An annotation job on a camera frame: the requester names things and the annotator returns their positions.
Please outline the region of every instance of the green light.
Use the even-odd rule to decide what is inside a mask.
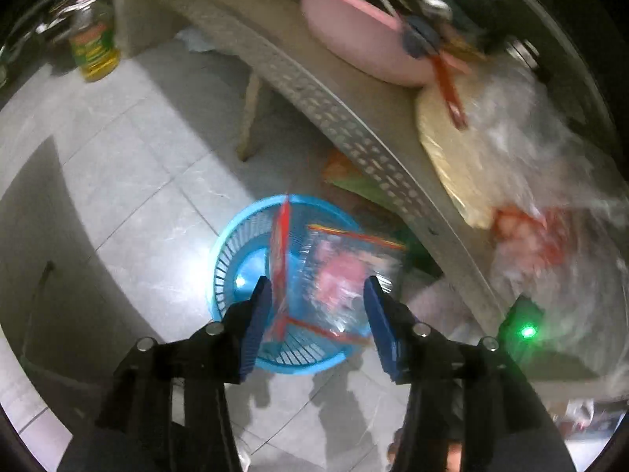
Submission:
[[[534,337],[536,333],[537,330],[533,326],[525,326],[524,328],[522,328],[522,330],[520,330],[520,335],[525,339],[530,339],[531,337]]]

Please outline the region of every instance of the screw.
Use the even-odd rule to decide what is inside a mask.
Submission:
[[[498,345],[498,341],[493,337],[484,337],[482,340],[482,345],[485,346],[489,351],[496,351],[500,346]]]
[[[205,325],[205,333],[209,336],[218,336],[222,334],[225,327],[219,321],[212,321]]]
[[[136,348],[139,351],[149,351],[153,345],[155,344],[155,341],[153,339],[151,339],[150,337],[142,337],[136,344]]]
[[[430,335],[430,327],[426,323],[415,323],[413,333],[419,337],[427,337]]]

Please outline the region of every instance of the pink plastic basin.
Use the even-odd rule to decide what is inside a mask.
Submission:
[[[434,80],[428,58],[415,59],[402,47],[402,23],[365,0],[301,0],[308,27],[335,55],[382,81],[420,87]],[[454,70],[465,62],[442,53]]]

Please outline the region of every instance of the green label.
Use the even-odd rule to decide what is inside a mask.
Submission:
[[[72,55],[79,67],[95,64],[113,49],[113,28],[105,23],[97,23],[72,37],[70,45]]]

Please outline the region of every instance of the blue plastic basket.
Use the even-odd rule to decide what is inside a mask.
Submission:
[[[221,320],[229,306],[250,298],[260,275],[269,277],[269,241],[273,220],[285,199],[275,195],[238,213],[221,233],[212,256],[212,282],[208,304],[213,320]],[[360,231],[359,225],[336,206],[314,197],[290,195],[291,231],[288,259],[288,301],[295,303],[290,279],[299,267],[306,227],[311,223]],[[288,325],[278,354],[260,351],[256,366],[284,374],[313,374],[341,363],[355,347],[325,339],[294,325]]]

